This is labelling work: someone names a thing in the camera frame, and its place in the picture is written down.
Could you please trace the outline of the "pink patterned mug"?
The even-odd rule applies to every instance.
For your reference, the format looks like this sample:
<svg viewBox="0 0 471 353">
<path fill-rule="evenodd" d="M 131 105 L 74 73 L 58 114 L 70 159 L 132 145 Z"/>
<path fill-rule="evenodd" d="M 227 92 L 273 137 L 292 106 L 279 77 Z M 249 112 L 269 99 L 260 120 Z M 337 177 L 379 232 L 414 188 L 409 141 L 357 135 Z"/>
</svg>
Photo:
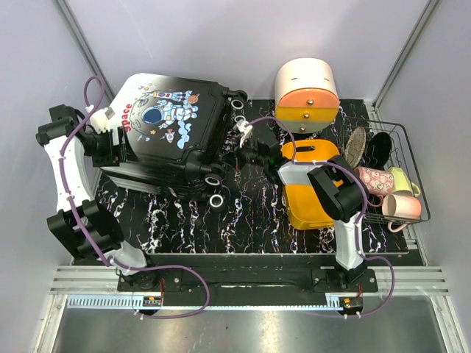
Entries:
<svg viewBox="0 0 471 353">
<path fill-rule="evenodd" d="M 365 184 L 369 193 L 379 199 L 377 204 L 369 202 L 372 207 L 380 207 L 384 198 L 392 193 L 394 188 L 394 175 L 388 171 L 367 167 L 357 167 L 358 178 Z"/>
</svg>

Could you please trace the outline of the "white orange drawer cabinet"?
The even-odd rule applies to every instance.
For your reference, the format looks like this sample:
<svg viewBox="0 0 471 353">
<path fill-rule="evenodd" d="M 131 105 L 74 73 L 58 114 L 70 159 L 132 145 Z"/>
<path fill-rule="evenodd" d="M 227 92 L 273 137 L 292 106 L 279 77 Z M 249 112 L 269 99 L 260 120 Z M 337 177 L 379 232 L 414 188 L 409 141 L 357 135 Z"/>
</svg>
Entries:
<svg viewBox="0 0 471 353">
<path fill-rule="evenodd" d="M 275 118 L 293 134 L 320 132 L 334 122 L 339 96 L 333 72 L 324 60 L 288 61 L 275 78 Z"/>
</svg>

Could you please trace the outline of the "black marble mat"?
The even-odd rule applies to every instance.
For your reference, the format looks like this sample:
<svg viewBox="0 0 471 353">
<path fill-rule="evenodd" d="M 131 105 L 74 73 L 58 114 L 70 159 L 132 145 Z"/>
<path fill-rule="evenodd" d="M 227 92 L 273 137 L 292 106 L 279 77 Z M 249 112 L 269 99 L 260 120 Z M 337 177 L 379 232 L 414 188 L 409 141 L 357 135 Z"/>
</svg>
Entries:
<svg viewBox="0 0 471 353">
<path fill-rule="evenodd" d="M 183 201 L 117 187 L 102 174 L 96 197 L 119 221 L 126 240 L 157 253 L 332 253 L 331 228 L 297 230 L 288 222 L 282 189 L 261 168 L 230 169 L 221 212 Z"/>
</svg>

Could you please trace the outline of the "yellow green mug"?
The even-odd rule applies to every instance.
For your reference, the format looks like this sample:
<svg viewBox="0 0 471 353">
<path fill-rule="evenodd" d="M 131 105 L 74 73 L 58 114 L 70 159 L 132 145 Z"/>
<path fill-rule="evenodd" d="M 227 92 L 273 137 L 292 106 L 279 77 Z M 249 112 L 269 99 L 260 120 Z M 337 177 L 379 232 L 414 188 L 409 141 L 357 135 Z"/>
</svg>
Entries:
<svg viewBox="0 0 471 353">
<path fill-rule="evenodd" d="M 402 168 L 391 167 L 388 168 L 387 171 L 394 177 L 392 193 L 413 197 L 419 197 L 421 195 L 420 188 L 409 180 L 407 173 Z"/>
</svg>

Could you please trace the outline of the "white black space suitcase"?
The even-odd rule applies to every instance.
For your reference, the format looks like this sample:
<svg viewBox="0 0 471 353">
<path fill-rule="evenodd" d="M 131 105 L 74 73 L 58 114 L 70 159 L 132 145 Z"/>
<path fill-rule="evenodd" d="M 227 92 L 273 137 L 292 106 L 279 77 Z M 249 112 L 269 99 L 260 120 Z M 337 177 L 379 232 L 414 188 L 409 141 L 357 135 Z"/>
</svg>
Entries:
<svg viewBox="0 0 471 353">
<path fill-rule="evenodd" d="M 130 76 L 110 104 L 110 125 L 123 127 L 128 157 L 102 172 L 121 188 L 222 208 L 226 170 L 220 156 L 247 98 L 243 90 L 212 81 Z"/>
</svg>

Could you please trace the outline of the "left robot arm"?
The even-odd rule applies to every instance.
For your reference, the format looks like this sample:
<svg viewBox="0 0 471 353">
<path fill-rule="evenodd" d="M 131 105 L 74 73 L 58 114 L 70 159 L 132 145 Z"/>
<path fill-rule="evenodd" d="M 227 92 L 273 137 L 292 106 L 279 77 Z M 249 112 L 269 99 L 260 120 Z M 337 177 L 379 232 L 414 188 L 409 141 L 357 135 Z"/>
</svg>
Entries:
<svg viewBox="0 0 471 353">
<path fill-rule="evenodd" d="M 117 219 L 96 200 L 85 171 L 86 157 L 98 168 L 118 166 L 135 155 L 124 128 L 110 125 L 111 108 L 90 105 L 86 110 L 52 107 L 50 123 L 35 135 L 49 156 L 57 187 L 57 212 L 47 226 L 75 260 L 99 260 L 113 267 L 122 282 L 153 290 L 159 273 L 142 250 L 124 239 Z"/>
</svg>

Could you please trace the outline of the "speckled brown plate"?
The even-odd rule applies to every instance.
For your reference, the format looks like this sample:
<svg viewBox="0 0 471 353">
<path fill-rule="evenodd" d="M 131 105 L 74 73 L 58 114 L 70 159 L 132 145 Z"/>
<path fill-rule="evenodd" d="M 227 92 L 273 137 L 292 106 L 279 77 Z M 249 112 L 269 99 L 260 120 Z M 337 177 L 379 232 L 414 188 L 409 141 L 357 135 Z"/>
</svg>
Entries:
<svg viewBox="0 0 471 353">
<path fill-rule="evenodd" d="M 344 150 L 344 158 L 351 168 L 361 161 L 366 146 L 366 130 L 358 126 L 351 134 Z"/>
</svg>

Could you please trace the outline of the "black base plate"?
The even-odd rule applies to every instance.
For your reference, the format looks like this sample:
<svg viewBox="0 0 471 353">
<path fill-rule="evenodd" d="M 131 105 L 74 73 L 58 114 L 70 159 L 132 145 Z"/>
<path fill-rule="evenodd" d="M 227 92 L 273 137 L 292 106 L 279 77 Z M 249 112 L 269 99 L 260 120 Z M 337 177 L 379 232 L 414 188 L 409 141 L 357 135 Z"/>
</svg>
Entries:
<svg viewBox="0 0 471 353">
<path fill-rule="evenodd" d="M 349 285 L 340 283 L 334 254 L 154 254 L 157 271 L 144 282 L 122 279 L 117 270 L 80 260 L 69 287 L 80 293 L 153 293 L 165 282 L 167 306 L 307 306 L 321 304 L 326 293 L 377 293 L 368 268 Z"/>
</svg>

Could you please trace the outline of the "plain pink mug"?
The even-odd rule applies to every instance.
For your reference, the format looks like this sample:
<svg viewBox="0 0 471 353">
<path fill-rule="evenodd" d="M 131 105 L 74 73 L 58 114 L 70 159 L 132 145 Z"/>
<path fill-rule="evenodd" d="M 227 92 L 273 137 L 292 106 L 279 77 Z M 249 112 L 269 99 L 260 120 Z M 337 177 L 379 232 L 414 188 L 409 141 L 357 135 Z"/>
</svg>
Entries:
<svg viewBox="0 0 471 353">
<path fill-rule="evenodd" d="M 418 220 L 422 212 L 420 200 L 413 196 L 387 195 L 382 204 L 382 213 L 388 220 L 387 228 L 396 233 L 406 228 L 413 220 Z"/>
</svg>

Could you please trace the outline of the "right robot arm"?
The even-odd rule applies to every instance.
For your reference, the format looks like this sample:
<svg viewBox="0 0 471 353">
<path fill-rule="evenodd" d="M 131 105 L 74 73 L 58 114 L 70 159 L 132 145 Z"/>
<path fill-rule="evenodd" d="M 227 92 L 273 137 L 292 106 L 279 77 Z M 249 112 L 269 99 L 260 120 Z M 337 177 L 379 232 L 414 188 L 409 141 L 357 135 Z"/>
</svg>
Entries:
<svg viewBox="0 0 471 353">
<path fill-rule="evenodd" d="M 334 228 L 336 265 L 328 281 L 342 291 L 358 286 L 367 270 L 361 247 L 361 224 L 369 192 L 329 140 L 253 141 L 238 134 L 235 149 L 239 166 L 256 165 L 265 177 L 284 189 L 289 222 Z"/>
</svg>

